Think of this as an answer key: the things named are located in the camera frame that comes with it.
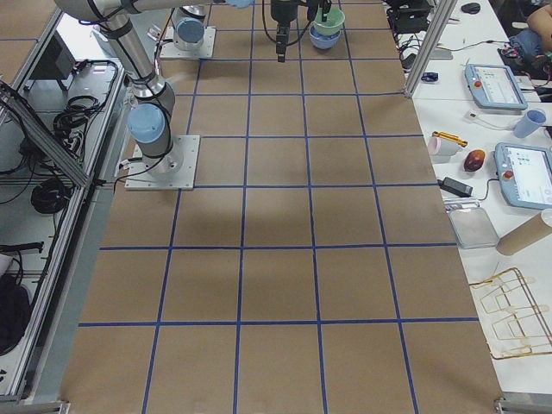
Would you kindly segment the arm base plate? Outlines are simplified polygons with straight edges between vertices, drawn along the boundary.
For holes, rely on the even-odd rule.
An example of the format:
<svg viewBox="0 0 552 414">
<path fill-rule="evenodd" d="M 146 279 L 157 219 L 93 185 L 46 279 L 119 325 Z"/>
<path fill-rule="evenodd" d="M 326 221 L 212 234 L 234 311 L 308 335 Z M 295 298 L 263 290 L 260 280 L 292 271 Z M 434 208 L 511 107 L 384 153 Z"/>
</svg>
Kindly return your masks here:
<svg viewBox="0 0 552 414">
<path fill-rule="evenodd" d="M 170 27 L 160 51 L 162 60 L 202 60 L 211 59 L 216 38 L 216 28 L 208 26 L 198 42 L 185 41 L 174 28 Z"/>
<path fill-rule="evenodd" d="M 172 151 L 155 168 L 148 170 L 155 161 L 142 159 L 138 145 L 133 156 L 140 158 L 129 165 L 130 178 L 124 187 L 129 191 L 192 190 L 198 163 L 199 135 L 176 135 Z"/>
</svg>

